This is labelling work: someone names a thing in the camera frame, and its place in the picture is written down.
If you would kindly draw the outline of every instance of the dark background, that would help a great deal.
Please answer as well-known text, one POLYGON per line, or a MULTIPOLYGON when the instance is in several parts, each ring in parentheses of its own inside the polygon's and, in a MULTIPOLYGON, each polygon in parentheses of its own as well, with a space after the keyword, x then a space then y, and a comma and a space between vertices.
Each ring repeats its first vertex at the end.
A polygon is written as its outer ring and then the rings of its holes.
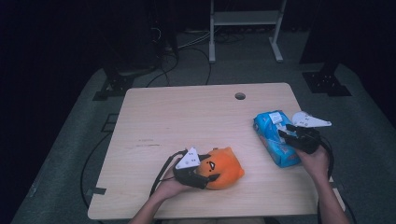
MULTIPOLYGON (((88 5, 85 1, 1 1, 2 223, 14 216, 81 90, 104 58, 132 66, 151 65, 158 46, 151 44, 150 26, 174 21, 178 32, 208 28, 209 1, 170 2, 176 13, 160 16, 155 1, 145 5, 139 0, 88 5)), ((275 0, 216 2, 217 8, 240 10, 277 7, 275 0)), ((322 63, 331 52, 358 74, 393 124, 394 9, 388 0, 296 0, 288 2, 282 25, 293 32, 311 27, 302 63, 322 63)))

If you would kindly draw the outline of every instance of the floor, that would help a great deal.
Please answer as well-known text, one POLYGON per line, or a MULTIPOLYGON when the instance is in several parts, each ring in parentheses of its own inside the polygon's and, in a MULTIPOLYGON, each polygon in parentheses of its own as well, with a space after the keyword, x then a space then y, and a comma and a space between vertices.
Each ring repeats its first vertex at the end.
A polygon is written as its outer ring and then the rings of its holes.
MULTIPOLYGON (((351 96, 330 97, 312 93, 302 72, 318 71, 322 64, 299 64, 308 32, 281 32, 278 39, 283 63, 277 63, 268 37, 271 32, 228 35, 216 45, 217 61, 207 60, 207 41, 186 47, 174 57, 163 58, 168 78, 158 69, 138 77, 133 88, 242 83, 287 82, 302 110, 332 122, 320 129, 332 143, 333 179, 358 223, 390 223, 396 220, 396 131, 390 125, 359 78, 343 65, 335 75, 351 96)), ((178 35, 180 46, 198 34, 178 35)), ((90 220, 87 205, 98 179, 122 97, 93 101, 106 80, 103 69, 81 92, 32 190, 12 223, 126 223, 127 220, 90 220)), ((282 224, 316 223, 315 215, 277 217, 282 224)))

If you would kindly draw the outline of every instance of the orange plush toy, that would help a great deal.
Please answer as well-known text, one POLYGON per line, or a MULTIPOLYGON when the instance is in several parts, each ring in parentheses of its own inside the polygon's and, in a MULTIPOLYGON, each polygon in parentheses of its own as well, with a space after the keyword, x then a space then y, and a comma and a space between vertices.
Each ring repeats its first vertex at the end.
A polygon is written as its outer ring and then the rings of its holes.
POLYGON ((209 182, 207 189, 227 189, 245 174, 230 147, 214 148, 208 154, 210 157, 201 161, 196 173, 206 177, 219 174, 219 177, 209 182))

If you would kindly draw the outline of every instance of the table top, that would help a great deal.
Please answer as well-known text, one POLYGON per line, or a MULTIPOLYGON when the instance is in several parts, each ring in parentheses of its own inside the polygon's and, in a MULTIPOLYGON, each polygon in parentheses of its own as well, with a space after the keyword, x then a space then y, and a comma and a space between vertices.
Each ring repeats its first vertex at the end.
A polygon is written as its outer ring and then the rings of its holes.
POLYGON ((128 90, 96 185, 106 192, 93 194, 88 216, 133 217, 169 156, 190 147, 199 154, 231 147, 245 175, 228 189, 183 192, 156 218, 315 214, 318 195, 303 166, 277 167, 252 127, 258 114, 272 110, 289 118, 301 110, 289 84, 128 90))

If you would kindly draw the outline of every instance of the white shelf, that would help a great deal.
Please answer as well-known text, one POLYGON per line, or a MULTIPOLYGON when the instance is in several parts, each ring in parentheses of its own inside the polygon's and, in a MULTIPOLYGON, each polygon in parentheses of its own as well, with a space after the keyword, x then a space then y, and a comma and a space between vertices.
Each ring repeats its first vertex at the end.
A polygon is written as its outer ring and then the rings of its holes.
POLYGON ((215 12, 214 25, 263 25, 276 24, 279 11, 215 12))

